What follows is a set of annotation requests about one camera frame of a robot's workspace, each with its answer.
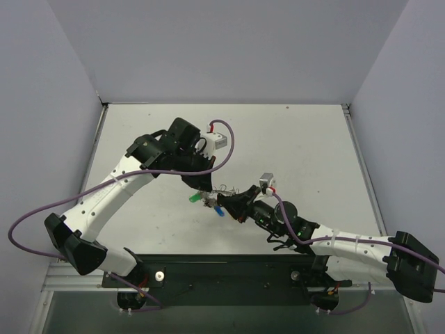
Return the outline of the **green key tag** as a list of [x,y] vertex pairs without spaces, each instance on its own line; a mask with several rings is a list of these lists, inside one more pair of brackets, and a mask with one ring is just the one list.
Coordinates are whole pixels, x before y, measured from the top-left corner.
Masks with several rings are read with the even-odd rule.
[[196,194],[192,195],[192,196],[189,198],[189,201],[190,201],[191,203],[194,203],[194,202],[198,202],[198,201],[200,201],[201,199],[202,199],[202,195],[201,195],[201,193],[196,193]]

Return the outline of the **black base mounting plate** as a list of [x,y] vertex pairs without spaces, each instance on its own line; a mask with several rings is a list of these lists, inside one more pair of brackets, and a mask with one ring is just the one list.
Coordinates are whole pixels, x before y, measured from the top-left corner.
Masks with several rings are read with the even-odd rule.
[[327,257],[298,255],[141,255],[146,284],[166,306],[307,305],[315,293],[351,287],[327,274]]

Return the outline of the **blue key tag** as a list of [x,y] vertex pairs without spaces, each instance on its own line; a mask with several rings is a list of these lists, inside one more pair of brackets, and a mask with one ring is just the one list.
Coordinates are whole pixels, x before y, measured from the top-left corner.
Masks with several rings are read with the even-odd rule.
[[221,207],[219,207],[219,206],[215,206],[215,207],[214,207],[214,210],[216,211],[216,213],[217,213],[219,216],[221,216],[221,217],[224,217],[224,216],[225,216],[225,213],[224,213],[224,211],[221,209]]

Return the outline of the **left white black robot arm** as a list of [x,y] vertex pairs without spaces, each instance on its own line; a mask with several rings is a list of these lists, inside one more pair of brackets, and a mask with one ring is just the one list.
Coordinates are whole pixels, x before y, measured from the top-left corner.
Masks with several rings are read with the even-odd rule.
[[167,130],[139,136],[104,179],[104,188],[83,197],[64,214],[45,219],[53,245],[81,275],[96,269],[112,271],[125,285],[137,285],[143,270],[136,256],[126,248],[100,244],[99,233],[126,201],[157,178],[148,170],[185,171],[182,181],[190,188],[211,191],[211,176],[201,172],[213,167],[215,151],[226,145],[226,136],[202,134],[182,118]]

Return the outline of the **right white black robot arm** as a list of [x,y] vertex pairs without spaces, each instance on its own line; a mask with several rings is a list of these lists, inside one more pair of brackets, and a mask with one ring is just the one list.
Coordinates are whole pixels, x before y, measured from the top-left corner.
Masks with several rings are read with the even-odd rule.
[[252,186],[243,193],[216,197],[219,207],[240,223],[252,219],[285,246],[322,259],[322,271],[334,281],[392,286],[403,296],[430,303],[435,293],[439,258],[416,237],[353,234],[308,221],[296,206],[281,199],[273,187]]

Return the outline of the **aluminium frame rail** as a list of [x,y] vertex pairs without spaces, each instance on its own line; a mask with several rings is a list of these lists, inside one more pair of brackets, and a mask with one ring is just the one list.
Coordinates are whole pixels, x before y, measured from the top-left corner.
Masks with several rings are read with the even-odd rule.
[[95,270],[87,276],[80,276],[70,264],[54,262],[49,265],[42,284],[42,292],[130,292],[127,288],[104,288],[104,272]]

